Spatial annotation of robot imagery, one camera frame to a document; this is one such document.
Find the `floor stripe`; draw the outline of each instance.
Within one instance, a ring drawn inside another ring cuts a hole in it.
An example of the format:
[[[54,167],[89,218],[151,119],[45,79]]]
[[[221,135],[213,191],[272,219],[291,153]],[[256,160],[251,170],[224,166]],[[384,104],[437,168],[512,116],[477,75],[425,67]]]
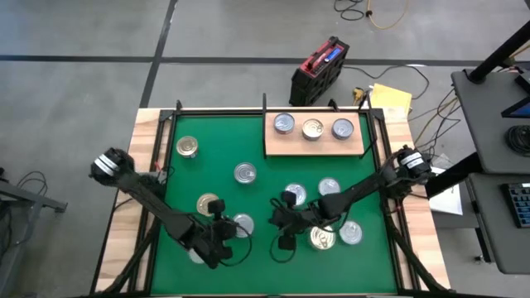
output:
[[[147,75],[146,85],[143,88],[142,99],[140,100],[140,108],[147,108],[149,100],[151,99],[152,88],[155,85],[155,79],[157,78],[158,67],[160,66],[162,53],[166,46],[167,35],[171,27],[171,21],[173,18],[173,12],[175,12],[176,2],[178,0],[170,0],[169,7],[167,8],[166,18],[160,32],[160,38],[158,39],[157,49],[155,50],[155,56],[151,63],[151,69]]]
[[[306,58],[267,57],[162,57],[161,63],[171,64],[255,64],[255,65],[299,65]],[[425,65],[474,67],[482,60],[422,60],[422,59],[346,59],[346,65]]]
[[[0,55],[0,61],[150,63],[146,56]]]

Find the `white paper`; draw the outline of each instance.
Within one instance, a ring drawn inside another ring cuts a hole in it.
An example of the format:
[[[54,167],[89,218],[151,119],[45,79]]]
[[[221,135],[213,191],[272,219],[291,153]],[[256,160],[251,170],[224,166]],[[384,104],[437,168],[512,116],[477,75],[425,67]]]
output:
[[[432,172],[441,174],[445,170],[437,167],[432,167]],[[446,191],[432,197],[429,200],[431,210],[438,212],[445,212],[449,214],[462,215],[462,202],[460,201],[460,187],[455,185]]]

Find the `wooden table frame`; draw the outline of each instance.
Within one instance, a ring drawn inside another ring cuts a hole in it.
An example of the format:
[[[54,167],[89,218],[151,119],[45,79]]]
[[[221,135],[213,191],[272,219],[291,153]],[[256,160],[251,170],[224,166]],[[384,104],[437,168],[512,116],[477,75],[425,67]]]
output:
[[[267,112],[333,112],[332,108],[179,108],[178,113],[185,115],[236,115],[252,114],[259,115]],[[355,107],[340,108],[341,111],[357,111]],[[135,128],[132,134],[129,154],[135,159],[136,170],[154,171],[155,165],[166,165],[169,155],[166,155],[171,143],[168,138],[173,139],[174,123],[176,117],[172,117],[174,109],[148,108],[140,109],[137,114]],[[374,121],[369,121],[369,131],[371,135],[376,132],[377,142],[374,157],[379,159],[378,163],[386,160],[390,152],[397,151],[407,144],[413,147],[412,137],[408,127],[406,116],[403,112],[392,109],[372,109],[370,118],[374,116]],[[424,194],[422,187],[414,189],[416,194]],[[118,193],[116,204],[124,201],[126,195]],[[395,206],[393,200],[389,200],[391,208]],[[393,216],[394,223],[401,229],[403,237],[412,244],[416,255],[422,261],[427,270],[443,286],[449,287],[443,258],[437,241],[436,230],[431,216],[428,201],[417,197],[408,196],[401,208]],[[94,276],[91,293],[101,291],[109,286],[117,274],[132,256],[135,247],[141,241],[141,237],[146,235],[147,229],[151,226],[152,219],[146,210],[142,210],[141,205],[136,201],[131,201],[117,210],[109,221],[108,231],[104,240],[104,246],[99,259],[99,264]],[[396,248],[393,240],[390,251],[393,258],[394,275],[398,288],[419,289],[424,285],[418,281],[417,275],[412,267],[407,263],[406,258],[399,248]],[[133,280],[137,282],[128,283],[123,291],[151,290],[152,276],[146,276],[146,272],[152,272],[157,241],[151,245],[148,252],[144,254],[140,267],[135,271]]]

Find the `keyboard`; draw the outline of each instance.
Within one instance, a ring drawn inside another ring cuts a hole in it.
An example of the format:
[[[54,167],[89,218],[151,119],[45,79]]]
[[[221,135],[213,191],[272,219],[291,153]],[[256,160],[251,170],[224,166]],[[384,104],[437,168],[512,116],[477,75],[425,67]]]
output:
[[[530,228],[530,183],[503,184],[500,188],[515,225]]]

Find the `silver can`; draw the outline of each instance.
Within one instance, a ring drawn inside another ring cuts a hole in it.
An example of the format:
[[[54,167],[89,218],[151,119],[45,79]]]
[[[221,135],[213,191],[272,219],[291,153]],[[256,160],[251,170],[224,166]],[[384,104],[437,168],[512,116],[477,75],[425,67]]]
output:
[[[208,212],[208,203],[217,199],[219,199],[219,197],[215,194],[203,194],[197,200],[197,212],[205,216],[212,216],[212,214]]]
[[[236,214],[233,221],[238,223],[241,227],[247,230],[248,234],[245,233],[243,228],[237,227],[235,237],[246,238],[248,235],[252,235],[254,231],[254,220],[248,214]]]
[[[277,133],[288,134],[295,128],[295,118],[290,113],[280,113],[274,118]]]
[[[326,177],[318,183],[318,192],[320,195],[339,193],[339,182],[333,178]]]
[[[333,230],[331,226],[324,228],[328,231]],[[335,244],[335,234],[332,232],[326,232],[321,228],[313,227],[309,232],[309,242],[312,247],[318,250],[326,250],[332,248]]]
[[[324,125],[317,119],[309,119],[304,122],[301,134],[307,141],[316,141],[324,131]]]
[[[355,245],[363,239],[363,230],[358,223],[353,220],[348,220],[340,228],[339,235],[344,243]]]
[[[306,202],[307,192],[306,188],[297,183],[291,183],[285,187],[286,191],[291,191],[296,195],[296,206],[300,206]]]
[[[241,184],[250,184],[256,180],[256,168],[249,162],[242,162],[235,166],[235,180]]]
[[[185,158],[194,158],[198,150],[199,143],[194,137],[181,137],[176,143],[176,151]]]
[[[204,264],[205,261],[199,257],[197,252],[195,252],[195,249],[190,249],[188,251],[188,256],[190,257],[190,260],[195,264]]]
[[[338,140],[345,140],[354,133],[354,124],[348,119],[337,119],[333,123],[331,133]]]

